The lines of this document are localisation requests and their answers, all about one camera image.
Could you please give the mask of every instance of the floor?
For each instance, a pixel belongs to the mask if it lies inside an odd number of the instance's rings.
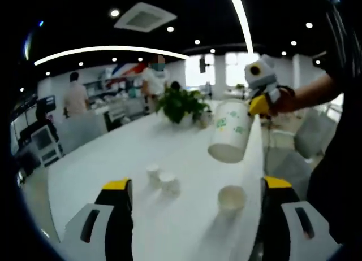
[[[285,116],[274,119],[273,128],[295,133],[302,123],[302,119],[296,116]],[[262,123],[262,137],[264,146],[278,146],[289,147],[293,149],[293,141],[290,136],[277,136],[271,138],[268,126]],[[320,157],[313,159],[310,164],[312,168],[320,161]],[[54,242],[59,242],[57,233],[54,228],[53,220],[51,217],[49,198],[48,198],[48,169],[40,167],[27,177],[25,184],[22,185],[25,200],[28,203],[29,210],[33,215],[34,221],[46,232],[49,238]]]

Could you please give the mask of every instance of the ceiling light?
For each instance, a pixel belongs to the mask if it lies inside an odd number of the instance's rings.
[[[249,54],[253,54],[253,42],[251,40],[250,30],[249,30],[249,24],[247,16],[245,15],[245,10],[243,7],[242,0],[231,0],[232,4],[235,7],[236,14],[238,15],[240,25],[242,26],[243,34],[245,43],[247,45],[247,50]]]
[[[153,53],[165,56],[173,56],[179,59],[187,59],[187,55],[164,51],[160,49],[153,49],[153,48],[146,48],[146,47],[137,47],[137,46],[91,46],[91,47],[84,47],[78,49],[67,50],[64,52],[56,53],[50,56],[46,56],[45,58],[39,59],[34,62],[34,65],[39,65],[44,62],[48,62],[52,59],[57,59],[62,56],[78,54],[78,53],[85,53],[85,52],[93,52],[93,51],[137,51],[137,52],[146,52],[146,53]]]
[[[119,10],[114,9],[114,10],[111,11],[111,16],[112,17],[117,17],[118,15],[119,15]]]

